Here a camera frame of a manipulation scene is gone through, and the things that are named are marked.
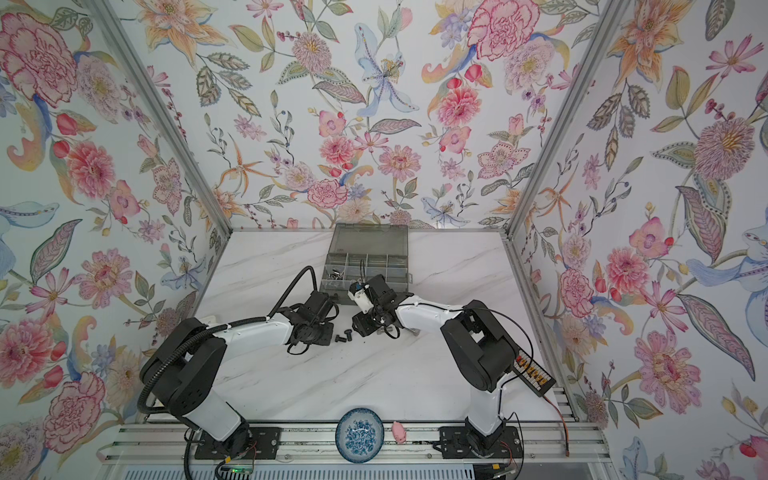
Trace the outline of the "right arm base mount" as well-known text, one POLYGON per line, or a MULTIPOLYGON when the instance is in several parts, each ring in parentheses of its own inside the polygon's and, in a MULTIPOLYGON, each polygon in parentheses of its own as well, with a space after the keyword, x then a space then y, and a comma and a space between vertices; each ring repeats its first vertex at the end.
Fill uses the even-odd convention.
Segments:
POLYGON ((444 459, 523 458, 523 442, 518 428, 505 422, 487 436, 468 421, 462 426, 442 426, 438 434, 438 446, 444 459))

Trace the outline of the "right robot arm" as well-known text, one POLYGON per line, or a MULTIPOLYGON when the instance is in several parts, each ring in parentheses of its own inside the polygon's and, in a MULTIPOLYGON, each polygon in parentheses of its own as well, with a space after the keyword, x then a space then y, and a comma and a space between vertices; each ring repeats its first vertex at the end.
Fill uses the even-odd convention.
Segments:
POLYGON ((410 292, 397 292, 381 275, 353 283, 347 295, 359 308, 353 316, 353 329, 362 336, 389 326, 396 331, 441 334, 470 386, 465 420, 468 432, 482 441, 501 435, 506 421, 500 413, 500 384, 512 373, 520 347, 496 312, 479 300, 463 306, 444 305, 410 292))

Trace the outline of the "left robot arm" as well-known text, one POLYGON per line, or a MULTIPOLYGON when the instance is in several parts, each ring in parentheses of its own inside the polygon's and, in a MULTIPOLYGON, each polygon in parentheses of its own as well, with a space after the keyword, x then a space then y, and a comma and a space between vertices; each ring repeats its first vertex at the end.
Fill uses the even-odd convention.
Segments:
POLYGON ((168 413, 220 443, 243 443, 248 423, 214 390, 221 365, 266 347, 328 346, 338 305, 322 292, 267 316, 209 326, 196 318, 180 322, 140 371, 137 399, 145 415, 168 413))

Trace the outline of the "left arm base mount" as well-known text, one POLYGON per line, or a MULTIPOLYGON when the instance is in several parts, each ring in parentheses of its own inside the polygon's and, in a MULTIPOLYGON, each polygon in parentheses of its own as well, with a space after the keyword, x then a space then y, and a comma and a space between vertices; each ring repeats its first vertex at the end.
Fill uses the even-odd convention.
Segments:
POLYGON ((275 460, 280 445, 280 427, 254 427, 241 424, 225 440, 216 440, 202 431, 194 452, 195 460, 275 460))

